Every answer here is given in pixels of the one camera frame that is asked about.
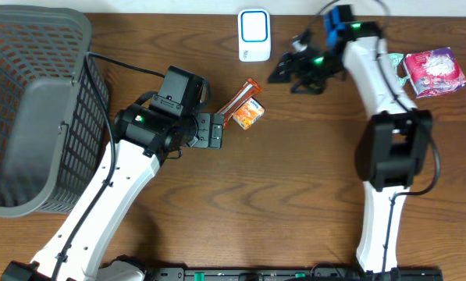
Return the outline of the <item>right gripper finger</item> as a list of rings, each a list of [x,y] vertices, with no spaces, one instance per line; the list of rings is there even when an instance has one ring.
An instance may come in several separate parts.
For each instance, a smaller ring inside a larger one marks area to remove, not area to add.
[[[299,53],[287,52],[282,55],[280,61],[277,64],[277,73],[296,73],[300,70],[300,58]]]
[[[292,76],[297,73],[293,67],[277,66],[269,75],[267,81],[269,84],[289,84],[292,82]]]

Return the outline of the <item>purple red snack bag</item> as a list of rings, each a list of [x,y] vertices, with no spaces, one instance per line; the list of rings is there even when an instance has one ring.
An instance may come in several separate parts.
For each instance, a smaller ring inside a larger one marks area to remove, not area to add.
[[[466,85],[450,47],[407,54],[402,65],[416,98],[449,94]]]

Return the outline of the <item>orange red snack bar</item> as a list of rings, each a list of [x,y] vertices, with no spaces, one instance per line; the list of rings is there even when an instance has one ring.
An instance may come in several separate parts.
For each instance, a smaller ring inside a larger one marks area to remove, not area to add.
[[[263,88],[251,77],[247,78],[246,82],[242,85],[241,89],[228,101],[220,110],[224,118],[223,127],[226,128],[228,122],[233,117],[234,112],[248,99],[254,97],[256,94],[263,92]]]

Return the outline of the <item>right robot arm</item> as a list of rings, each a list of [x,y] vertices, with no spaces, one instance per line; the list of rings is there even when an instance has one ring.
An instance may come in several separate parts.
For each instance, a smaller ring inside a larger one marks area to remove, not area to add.
[[[312,29],[293,40],[271,72],[271,84],[291,84],[293,94],[321,94],[326,81],[350,74],[365,107],[367,124],[354,166],[365,189],[365,211],[356,260],[361,274],[400,276],[397,236],[404,202],[428,193],[439,179],[439,151],[432,139],[432,114],[420,110],[397,79],[385,28],[357,20],[350,5],[331,1],[319,10],[327,48],[312,41]]]

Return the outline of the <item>small orange tissue pack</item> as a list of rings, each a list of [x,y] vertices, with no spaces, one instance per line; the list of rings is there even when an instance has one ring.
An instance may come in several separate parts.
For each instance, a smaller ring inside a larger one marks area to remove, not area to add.
[[[254,98],[248,98],[233,114],[244,130],[248,130],[265,113],[264,107]]]

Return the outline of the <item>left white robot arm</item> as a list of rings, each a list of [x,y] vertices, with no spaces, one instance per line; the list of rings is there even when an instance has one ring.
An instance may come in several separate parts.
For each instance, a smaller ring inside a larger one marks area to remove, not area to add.
[[[143,280],[144,266],[122,256],[101,260],[128,209],[170,153],[182,146],[219,149],[224,118],[193,109],[132,104],[116,117],[112,141],[66,221],[32,261],[11,261],[3,280]]]

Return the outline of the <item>teal packet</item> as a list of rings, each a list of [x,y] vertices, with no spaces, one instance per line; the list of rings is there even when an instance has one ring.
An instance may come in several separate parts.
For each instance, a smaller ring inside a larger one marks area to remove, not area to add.
[[[401,53],[389,53],[388,57],[390,59],[391,66],[393,67],[396,75],[397,82],[401,87],[407,83],[407,80],[410,76],[407,74],[406,76],[400,76],[399,74],[399,66],[404,60],[404,54]]]

